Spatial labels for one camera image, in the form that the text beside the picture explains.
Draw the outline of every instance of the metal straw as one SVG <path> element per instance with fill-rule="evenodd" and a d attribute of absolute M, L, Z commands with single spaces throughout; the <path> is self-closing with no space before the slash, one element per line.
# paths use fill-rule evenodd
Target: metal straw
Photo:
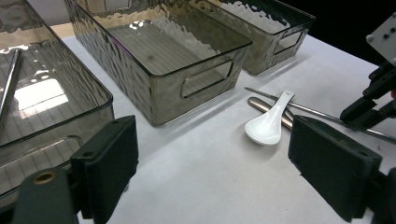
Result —
<path fill-rule="evenodd" d="M 250 88 L 250 87 L 245 87 L 245 90 L 247 90 L 247 91 L 252 91 L 252 92 L 254 92 L 254 93 L 257 93 L 257 94 L 259 94 L 259 95 L 261 95 L 261 96 L 267 97 L 267 98 L 269 98 L 269 99 L 271 99 L 271 100 L 275 100 L 275 101 L 276 101 L 277 98 L 278 98 L 278 97 L 276 97 L 276 96 L 274 96 L 274 95 L 271 95 L 271 94 L 268 94 L 268 93 L 266 93 L 266 92 L 254 90 L 254 89 L 252 89 L 252 88 Z M 296 107 L 296 108 L 299 108 L 299 109 L 301 109 L 301 110 L 303 110 L 303 111 L 305 111 L 305 112 L 308 112 L 308 113 L 310 113 L 310 114 L 317 115 L 317 116 L 319 116 L 319 117 L 321 117 L 321 118 L 324 118 L 324 119 L 327 119 L 327 120 L 336 122 L 336 123 L 338 123 L 338 124 L 341 124 L 341 125 L 347 127 L 347 125 L 346 125 L 343 121 L 341 121 L 340 119 L 335 118 L 335 117 L 333 117 L 333 116 L 330 116 L 330 115 L 327 115 L 327 114 L 318 112 L 318 111 L 316 111 L 316 110 L 313 110 L 313 109 L 311 109 L 311 108 L 305 107 L 305 106 L 303 106 L 303 105 L 297 105 L 297 104 L 292 103 L 292 102 L 289 102 L 289 105 L 294 106 L 294 107 Z M 371 129 L 359 130 L 359 131 L 361 131 L 361 132 L 363 132 L 363 133 L 370 134 L 371 136 L 380 138 L 380 139 L 382 139 L 382 140 L 391 142 L 391 143 L 393 143 L 393 144 L 396 144 L 396 137 L 390 136 L 390 135 L 388 135 L 388 134 L 384 134 L 384 133 L 381 133 L 381 132 L 377 132 L 377 131 L 374 131 L 374 130 L 371 130 Z"/>
<path fill-rule="evenodd" d="M 21 50 L 16 49 L 14 55 L 12 56 L 11 65 L 9 66 L 8 79 L 6 86 L 4 87 L 3 97 L 1 99 L 1 104 L 0 104 L 0 121 L 3 119 L 8 102 L 14 97 L 12 92 L 18 80 L 17 79 L 18 74 L 16 70 L 17 70 L 20 54 L 21 54 Z"/>

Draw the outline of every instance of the soup spoon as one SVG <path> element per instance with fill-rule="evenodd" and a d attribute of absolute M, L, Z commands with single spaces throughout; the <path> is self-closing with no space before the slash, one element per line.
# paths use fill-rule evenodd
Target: soup spoon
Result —
<path fill-rule="evenodd" d="M 260 145 L 275 145 L 281 136 L 282 114 L 294 92 L 283 91 L 276 104 L 265 114 L 245 125 L 247 136 Z"/>

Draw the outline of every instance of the silver utensil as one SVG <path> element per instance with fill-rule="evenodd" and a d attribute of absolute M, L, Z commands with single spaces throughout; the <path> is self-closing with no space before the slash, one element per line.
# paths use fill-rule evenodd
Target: silver utensil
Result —
<path fill-rule="evenodd" d="M 268 93 L 263 92 L 263 91 L 257 91 L 257 90 L 254 90 L 254 89 L 250 88 L 250 87 L 245 87 L 245 90 L 251 91 L 251 92 L 254 92 L 254 93 L 257 93 L 257 94 L 259 94 L 259 95 L 261 95 L 261 96 L 267 97 L 267 98 L 272 99 L 272 100 L 275 100 L 275 101 L 278 99 L 278 98 L 277 98 L 276 96 L 274 96 L 274 95 L 268 94 Z M 305 111 L 305 112 L 308 112 L 308 113 L 310 113 L 310 114 L 319 116 L 319 117 L 321 117 L 321 118 L 324 118 L 324 119 L 333 121 L 333 122 L 335 122 L 335 123 L 338 123 L 338 124 L 341 124 L 341 125 L 347 127 L 347 125 L 346 125 L 343 121 L 341 121 L 340 119 L 335 118 L 335 117 L 333 117 L 333 116 L 330 116 L 330 115 L 321 113 L 321 112 L 319 112 L 319 111 L 313 110 L 313 109 L 308 108 L 308 107 L 305 107 L 305 106 L 303 106 L 303 105 L 297 105 L 297 104 L 292 103 L 292 102 L 289 102 L 289 105 L 294 106 L 294 107 L 296 107 L 296 108 L 299 108 L 299 109 L 301 109 L 301 110 L 303 110 L 303 111 Z M 391 143 L 393 143 L 393 144 L 396 144 L 396 137 L 394 137 L 394 136 L 391 136 L 391 135 L 388 135 L 388 134 L 385 134 L 385 133 L 381 133 L 381 132 L 377 132 L 377 131 L 374 131 L 374 130 L 371 130 L 371 129 L 359 130 L 359 131 L 361 131 L 361 132 L 363 132 L 363 133 L 370 134 L 370 135 L 373 136 L 373 137 L 377 137 L 377 138 L 379 138 L 379 139 L 382 139 L 382 140 L 391 142 Z"/>
<path fill-rule="evenodd" d="M 251 106 L 253 106 L 254 108 L 260 110 L 262 113 L 266 113 L 268 110 L 270 110 L 272 108 L 271 105 L 267 104 L 266 102 L 264 102 L 263 100 L 257 98 L 257 97 L 249 97 L 247 99 L 247 103 Z M 286 111 L 282 116 L 282 124 L 288 128 L 289 130 L 291 130 L 292 127 L 292 123 L 293 123 L 293 116 L 291 114 L 291 112 L 289 112 L 288 115 L 286 115 Z"/>
<path fill-rule="evenodd" d="M 18 74 L 16 70 L 18 68 L 18 62 L 20 61 L 20 55 L 21 55 L 21 50 L 16 49 L 14 55 L 12 56 L 11 65 L 9 66 L 8 79 L 6 86 L 4 87 L 3 97 L 0 104 L 0 122 L 4 116 L 8 102 L 14 97 L 12 92 L 15 88 L 16 82 L 18 81 L 17 79 Z"/>

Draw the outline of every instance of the table surface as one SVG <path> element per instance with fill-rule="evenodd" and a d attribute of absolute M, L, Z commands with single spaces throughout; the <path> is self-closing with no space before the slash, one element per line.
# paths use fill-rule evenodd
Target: table surface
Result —
<path fill-rule="evenodd" d="M 307 36 L 295 57 L 256 77 L 242 71 L 234 89 L 153 127 L 73 36 L 63 41 L 112 92 L 115 117 L 136 117 L 137 172 L 109 223 L 346 223 L 290 162 L 289 130 L 283 127 L 281 141 L 271 147 L 247 137 L 244 125 L 261 112 L 248 105 L 248 97 L 258 95 L 244 88 L 273 95 L 291 90 L 294 103 L 339 118 L 368 87 L 376 65 Z M 389 101 L 386 95 L 376 102 Z M 396 166 L 392 143 L 290 109 L 323 120 L 380 154 L 381 172 Z M 395 121 L 387 119 L 373 129 L 395 133 Z M 80 223 L 92 223 L 78 216 Z M 352 223 L 371 223 L 372 217 L 367 209 Z"/>

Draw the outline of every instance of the gray translucent bin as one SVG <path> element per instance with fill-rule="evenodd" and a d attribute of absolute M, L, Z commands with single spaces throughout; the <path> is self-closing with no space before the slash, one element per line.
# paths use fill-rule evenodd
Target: gray translucent bin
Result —
<path fill-rule="evenodd" d="M 153 126 L 232 89 L 251 45 L 184 1 L 65 2 L 78 40 Z"/>
<path fill-rule="evenodd" d="M 25 0 L 0 0 L 0 98 L 11 59 L 16 83 L 0 123 L 0 207 L 22 180 L 64 166 L 114 119 L 112 95 Z"/>
<path fill-rule="evenodd" d="M 243 65 L 251 75 L 294 56 L 316 19 L 276 0 L 190 0 L 189 3 L 253 41 Z"/>

